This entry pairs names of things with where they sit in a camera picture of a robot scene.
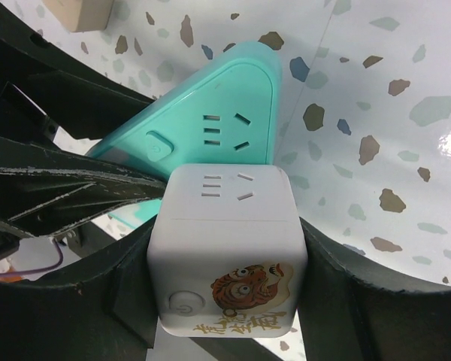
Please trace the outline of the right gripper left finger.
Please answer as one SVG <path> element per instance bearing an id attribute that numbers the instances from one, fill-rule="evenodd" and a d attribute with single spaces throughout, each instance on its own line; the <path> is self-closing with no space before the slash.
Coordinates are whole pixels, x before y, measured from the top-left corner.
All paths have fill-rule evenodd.
<path id="1" fill-rule="evenodd" d="M 158 318 L 154 223 L 36 281 L 0 282 L 0 360 L 144 360 Z"/>

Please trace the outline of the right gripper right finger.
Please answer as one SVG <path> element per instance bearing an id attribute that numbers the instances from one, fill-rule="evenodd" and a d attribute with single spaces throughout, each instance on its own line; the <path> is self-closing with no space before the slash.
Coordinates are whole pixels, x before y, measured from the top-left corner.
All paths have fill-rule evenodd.
<path id="1" fill-rule="evenodd" d="M 308 360 L 451 360 L 451 287 L 394 271 L 301 221 Z"/>

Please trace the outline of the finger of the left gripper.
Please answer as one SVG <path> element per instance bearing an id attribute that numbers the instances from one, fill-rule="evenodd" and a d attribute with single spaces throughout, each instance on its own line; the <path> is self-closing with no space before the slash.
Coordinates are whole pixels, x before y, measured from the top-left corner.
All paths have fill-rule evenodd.
<path id="1" fill-rule="evenodd" d="M 0 136 L 29 141 L 62 127 L 100 139 L 153 100 L 46 41 L 0 3 Z"/>
<path id="2" fill-rule="evenodd" d="M 0 137 L 0 231 L 58 235 L 125 205 L 159 199 L 148 174 Z"/>

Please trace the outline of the beige long power strip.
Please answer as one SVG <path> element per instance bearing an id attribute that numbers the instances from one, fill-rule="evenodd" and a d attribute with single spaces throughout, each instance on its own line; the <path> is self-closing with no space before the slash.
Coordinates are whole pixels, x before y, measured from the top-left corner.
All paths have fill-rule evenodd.
<path id="1" fill-rule="evenodd" d="M 107 28 L 114 0 L 43 0 L 44 6 L 69 32 Z"/>

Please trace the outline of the white cube tiger sticker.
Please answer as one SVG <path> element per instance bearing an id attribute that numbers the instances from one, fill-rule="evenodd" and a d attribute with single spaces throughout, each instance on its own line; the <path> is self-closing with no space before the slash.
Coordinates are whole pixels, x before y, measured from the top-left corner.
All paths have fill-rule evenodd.
<path id="1" fill-rule="evenodd" d="M 292 327 L 307 265 L 285 171 L 186 164 L 171 174 L 147 264 L 175 336 L 277 338 Z"/>

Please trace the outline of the teal triangular power strip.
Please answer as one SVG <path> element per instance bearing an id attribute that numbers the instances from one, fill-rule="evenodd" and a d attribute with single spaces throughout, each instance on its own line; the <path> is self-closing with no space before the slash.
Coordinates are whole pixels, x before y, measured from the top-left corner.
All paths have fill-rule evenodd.
<path id="1" fill-rule="evenodd" d="M 269 46 L 236 44 L 86 155 L 163 180 L 187 163 L 270 165 L 281 76 L 280 58 Z"/>

